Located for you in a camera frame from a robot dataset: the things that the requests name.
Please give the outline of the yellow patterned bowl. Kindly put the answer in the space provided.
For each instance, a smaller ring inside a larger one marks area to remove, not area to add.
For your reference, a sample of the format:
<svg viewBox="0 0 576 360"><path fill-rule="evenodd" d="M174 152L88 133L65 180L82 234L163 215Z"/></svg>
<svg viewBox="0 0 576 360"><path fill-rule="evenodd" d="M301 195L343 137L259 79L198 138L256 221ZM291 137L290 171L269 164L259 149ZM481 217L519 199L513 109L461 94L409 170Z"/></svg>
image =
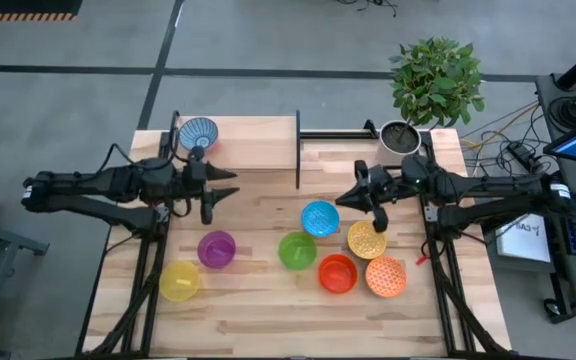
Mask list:
<svg viewBox="0 0 576 360"><path fill-rule="evenodd" d="M367 260L381 256L387 248L385 235L377 233L369 221L356 222L349 228L347 244L353 254Z"/></svg>

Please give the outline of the green leafy plant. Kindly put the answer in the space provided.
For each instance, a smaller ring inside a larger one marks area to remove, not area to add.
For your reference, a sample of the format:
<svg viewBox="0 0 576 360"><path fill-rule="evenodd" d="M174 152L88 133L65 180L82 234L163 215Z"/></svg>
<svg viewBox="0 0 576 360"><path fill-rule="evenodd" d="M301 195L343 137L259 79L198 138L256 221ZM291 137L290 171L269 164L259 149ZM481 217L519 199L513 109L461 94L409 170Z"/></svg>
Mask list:
<svg viewBox="0 0 576 360"><path fill-rule="evenodd" d="M471 43L445 37L400 45L390 57L393 107L411 126L452 127L485 109L480 60Z"/></svg>

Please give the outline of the blue white ceramic bowl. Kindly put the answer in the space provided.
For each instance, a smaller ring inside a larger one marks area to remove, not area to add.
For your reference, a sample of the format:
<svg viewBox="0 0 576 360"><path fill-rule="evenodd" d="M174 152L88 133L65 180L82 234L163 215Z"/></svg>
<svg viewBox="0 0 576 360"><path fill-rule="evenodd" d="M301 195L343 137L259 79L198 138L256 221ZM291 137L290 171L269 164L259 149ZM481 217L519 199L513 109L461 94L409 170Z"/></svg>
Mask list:
<svg viewBox="0 0 576 360"><path fill-rule="evenodd" d="M179 142L187 150L199 146L212 147L218 139L217 124L207 117L194 117L184 121L179 129Z"/></svg>

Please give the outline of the black power strip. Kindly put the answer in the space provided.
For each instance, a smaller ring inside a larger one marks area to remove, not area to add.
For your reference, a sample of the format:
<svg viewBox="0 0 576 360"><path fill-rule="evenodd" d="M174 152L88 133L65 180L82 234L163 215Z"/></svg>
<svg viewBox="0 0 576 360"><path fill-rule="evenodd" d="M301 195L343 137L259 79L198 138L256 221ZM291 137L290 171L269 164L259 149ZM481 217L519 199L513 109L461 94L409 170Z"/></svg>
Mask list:
<svg viewBox="0 0 576 360"><path fill-rule="evenodd" d="M533 172L536 164L534 153L523 143L512 141L507 145L506 150L527 172Z"/></svg>

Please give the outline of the yellow plastic bowl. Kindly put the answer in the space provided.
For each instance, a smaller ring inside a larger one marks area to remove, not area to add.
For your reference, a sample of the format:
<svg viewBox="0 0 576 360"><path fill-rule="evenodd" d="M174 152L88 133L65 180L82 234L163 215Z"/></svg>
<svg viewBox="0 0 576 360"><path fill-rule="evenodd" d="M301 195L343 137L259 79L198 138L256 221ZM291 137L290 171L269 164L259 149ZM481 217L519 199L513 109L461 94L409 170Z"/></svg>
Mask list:
<svg viewBox="0 0 576 360"><path fill-rule="evenodd" d="M193 297L200 287L200 273L189 261L169 263L159 279L159 292L167 300L182 302Z"/></svg>

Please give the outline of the purple plastic bowl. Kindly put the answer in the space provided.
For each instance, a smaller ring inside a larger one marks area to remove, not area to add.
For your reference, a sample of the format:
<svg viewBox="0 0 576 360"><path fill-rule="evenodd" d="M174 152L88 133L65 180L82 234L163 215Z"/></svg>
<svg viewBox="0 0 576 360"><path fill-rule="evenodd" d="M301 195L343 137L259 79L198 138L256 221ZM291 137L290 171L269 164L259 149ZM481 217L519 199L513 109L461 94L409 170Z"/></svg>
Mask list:
<svg viewBox="0 0 576 360"><path fill-rule="evenodd" d="M199 242L197 254L200 262L209 268L221 269L228 266L236 253L234 238L227 232L214 231L206 234Z"/></svg>

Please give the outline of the black mat with hazard stripes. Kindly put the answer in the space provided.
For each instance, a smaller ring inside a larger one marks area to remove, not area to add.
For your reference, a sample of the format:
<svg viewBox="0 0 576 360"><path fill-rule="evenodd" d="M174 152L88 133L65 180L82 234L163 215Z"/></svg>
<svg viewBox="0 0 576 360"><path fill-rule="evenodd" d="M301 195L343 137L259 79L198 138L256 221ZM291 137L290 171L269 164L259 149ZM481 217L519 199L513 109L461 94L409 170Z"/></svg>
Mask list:
<svg viewBox="0 0 576 360"><path fill-rule="evenodd" d="M63 22L76 18L83 0L0 0L0 22Z"/></svg>

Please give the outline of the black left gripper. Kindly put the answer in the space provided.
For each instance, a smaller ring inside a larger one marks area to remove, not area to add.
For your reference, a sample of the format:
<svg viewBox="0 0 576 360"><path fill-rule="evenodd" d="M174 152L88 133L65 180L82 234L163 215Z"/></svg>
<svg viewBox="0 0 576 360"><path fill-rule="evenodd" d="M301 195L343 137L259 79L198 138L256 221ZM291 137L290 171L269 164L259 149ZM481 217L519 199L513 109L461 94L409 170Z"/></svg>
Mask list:
<svg viewBox="0 0 576 360"><path fill-rule="evenodd" d="M240 190L239 187L212 189L207 188L207 181L225 180L237 177L237 174L203 162L204 148L193 147L182 170L182 183L185 199L196 199L200 202L201 222L209 225L213 220L214 206Z"/></svg>

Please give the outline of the blue patterned bowl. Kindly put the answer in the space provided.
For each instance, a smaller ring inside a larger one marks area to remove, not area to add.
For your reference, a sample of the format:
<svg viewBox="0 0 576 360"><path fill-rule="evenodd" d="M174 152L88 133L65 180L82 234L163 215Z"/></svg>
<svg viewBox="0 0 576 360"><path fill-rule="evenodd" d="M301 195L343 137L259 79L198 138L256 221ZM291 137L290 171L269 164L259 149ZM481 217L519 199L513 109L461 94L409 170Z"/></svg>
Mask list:
<svg viewBox="0 0 576 360"><path fill-rule="evenodd" d="M305 206L301 214L303 229L317 238L335 233L340 225L340 216L335 208L326 201L313 201Z"/></svg>

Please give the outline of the orange patterned bowl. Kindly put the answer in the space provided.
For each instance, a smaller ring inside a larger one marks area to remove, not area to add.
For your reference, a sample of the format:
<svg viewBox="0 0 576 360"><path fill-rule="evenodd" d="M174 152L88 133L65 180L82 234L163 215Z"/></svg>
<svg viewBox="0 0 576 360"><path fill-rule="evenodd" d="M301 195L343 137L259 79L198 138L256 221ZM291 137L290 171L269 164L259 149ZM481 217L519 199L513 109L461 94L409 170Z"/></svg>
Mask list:
<svg viewBox="0 0 576 360"><path fill-rule="evenodd" d="M369 289L383 298L400 295L407 284L402 263L388 256L372 259L366 267L364 278Z"/></svg>

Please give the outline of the green plastic bowl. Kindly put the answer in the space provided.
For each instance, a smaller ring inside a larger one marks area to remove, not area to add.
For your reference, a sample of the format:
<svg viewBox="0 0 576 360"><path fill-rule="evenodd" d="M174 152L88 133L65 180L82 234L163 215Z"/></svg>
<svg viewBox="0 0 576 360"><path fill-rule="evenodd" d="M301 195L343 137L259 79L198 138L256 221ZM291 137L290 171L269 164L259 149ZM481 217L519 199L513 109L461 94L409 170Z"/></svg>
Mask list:
<svg viewBox="0 0 576 360"><path fill-rule="evenodd" d="M292 232L281 239L278 255L287 269L304 270L317 258L317 246L310 234Z"/></svg>

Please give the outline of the white plant pot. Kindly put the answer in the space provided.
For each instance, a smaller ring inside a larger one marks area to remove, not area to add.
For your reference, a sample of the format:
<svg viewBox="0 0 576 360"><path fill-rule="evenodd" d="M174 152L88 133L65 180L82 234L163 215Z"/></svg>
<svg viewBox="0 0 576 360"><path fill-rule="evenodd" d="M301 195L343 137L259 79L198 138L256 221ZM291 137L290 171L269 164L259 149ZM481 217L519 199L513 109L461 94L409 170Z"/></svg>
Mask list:
<svg viewBox="0 0 576 360"><path fill-rule="evenodd" d="M405 121L385 123L379 132L376 160L381 165L400 165L402 160L415 154L421 146L421 136L416 128Z"/></svg>

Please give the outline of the red plastic bowl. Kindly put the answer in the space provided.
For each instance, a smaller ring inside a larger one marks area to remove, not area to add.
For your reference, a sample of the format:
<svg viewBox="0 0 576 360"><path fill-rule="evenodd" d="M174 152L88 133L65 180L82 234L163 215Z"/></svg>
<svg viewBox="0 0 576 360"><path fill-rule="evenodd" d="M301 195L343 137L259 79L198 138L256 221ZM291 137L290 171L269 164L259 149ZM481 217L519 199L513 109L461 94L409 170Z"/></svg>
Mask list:
<svg viewBox="0 0 576 360"><path fill-rule="evenodd" d="M350 257L343 254L331 254L321 260L318 280L326 291L338 295L345 294L357 284L358 270Z"/></svg>

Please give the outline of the white paper notebook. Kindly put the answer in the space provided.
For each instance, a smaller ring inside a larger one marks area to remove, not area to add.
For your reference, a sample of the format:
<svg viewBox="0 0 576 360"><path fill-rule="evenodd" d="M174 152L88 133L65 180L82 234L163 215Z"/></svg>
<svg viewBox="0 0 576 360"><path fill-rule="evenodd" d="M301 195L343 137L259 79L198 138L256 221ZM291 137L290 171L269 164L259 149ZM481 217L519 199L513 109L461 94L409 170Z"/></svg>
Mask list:
<svg viewBox="0 0 576 360"><path fill-rule="evenodd" d="M496 230L497 253L501 256L550 263L544 218L526 214Z"/></svg>

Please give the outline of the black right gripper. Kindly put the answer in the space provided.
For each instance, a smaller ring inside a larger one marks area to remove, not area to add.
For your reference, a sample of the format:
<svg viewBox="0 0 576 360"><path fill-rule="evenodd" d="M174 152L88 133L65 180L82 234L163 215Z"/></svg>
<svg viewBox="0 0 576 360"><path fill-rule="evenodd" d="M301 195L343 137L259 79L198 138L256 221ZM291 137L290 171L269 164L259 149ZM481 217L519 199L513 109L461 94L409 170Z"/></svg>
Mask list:
<svg viewBox="0 0 576 360"><path fill-rule="evenodd" d="M395 178L381 165L369 168L365 161L354 163L357 185L340 195L338 206L373 214L373 227L377 233L387 230L389 218L383 204L395 202L398 187Z"/></svg>

